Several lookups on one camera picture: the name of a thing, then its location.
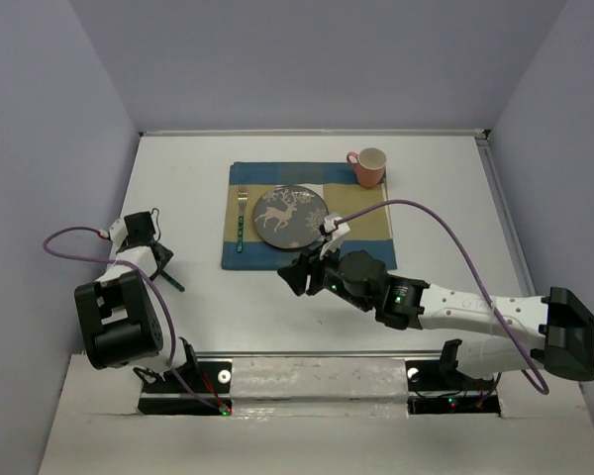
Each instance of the dark plate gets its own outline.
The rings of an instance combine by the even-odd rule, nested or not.
[[[263,195],[253,210],[255,229],[270,245],[299,249],[319,238],[319,226],[328,215],[324,199],[297,185],[278,186]]]

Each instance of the placemat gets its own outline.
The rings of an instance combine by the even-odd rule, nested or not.
[[[226,270],[276,270],[288,265],[299,250],[277,249],[257,234],[252,219],[257,200],[279,185],[300,185],[324,198],[329,213],[347,216],[387,199],[386,181],[370,190],[356,183],[356,176],[347,163],[320,162],[236,162],[229,171],[229,192],[222,251],[222,268]],[[238,186],[248,190],[245,211],[244,248],[238,245]],[[349,223],[350,233],[341,246],[342,255],[366,250],[382,260],[387,269],[396,268],[389,215],[380,208]]]

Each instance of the screw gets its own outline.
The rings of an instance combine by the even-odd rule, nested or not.
[[[231,381],[231,372],[227,369],[223,369],[218,373],[218,382],[221,384],[227,384]]]

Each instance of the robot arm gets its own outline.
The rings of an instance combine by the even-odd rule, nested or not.
[[[343,226],[347,227],[329,230],[326,242],[305,249],[291,265],[277,271],[296,295],[316,295],[326,289],[364,312],[375,310],[376,321],[397,330],[452,329],[490,335],[478,342],[445,343],[441,364],[459,376],[479,379],[528,368],[481,297],[388,274],[385,264],[365,251],[341,258],[339,240],[348,231]],[[552,287],[547,297],[493,302],[538,365],[561,378],[594,379],[594,316],[569,290]]]
[[[117,220],[109,231],[100,232],[116,250],[115,263],[94,282],[75,289],[86,354],[97,369],[132,363],[161,373],[172,365],[195,362],[195,357],[189,357],[193,350],[185,340],[171,355],[170,328],[162,312],[156,311],[159,305],[154,305],[154,295],[137,270],[150,280],[166,275],[164,267],[173,252],[155,240],[154,235],[149,212]]]

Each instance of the deer pattern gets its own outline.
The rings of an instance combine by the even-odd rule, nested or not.
[[[284,211],[281,211],[281,210],[278,210],[277,208],[274,208],[272,206],[268,206],[268,207],[266,207],[266,212],[262,215],[259,215],[257,218],[255,218],[255,221],[264,218],[263,226],[266,228],[266,222],[268,220],[276,219],[277,224],[275,225],[275,229],[273,231],[275,233],[277,233],[277,230],[281,230],[282,228],[285,228],[286,226],[288,226],[288,222],[290,221],[290,219],[293,216],[293,213],[297,209],[297,201],[302,201],[302,200],[300,199],[301,197],[297,197],[296,193],[291,192],[287,188],[282,188],[280,190],[273,190],[272,192],[269,192],[269,193],[270,194],[268,196],[271,197],[273,200],[275,198],[279,198],[281,200],[281,202],[286,205],[286,209]]]

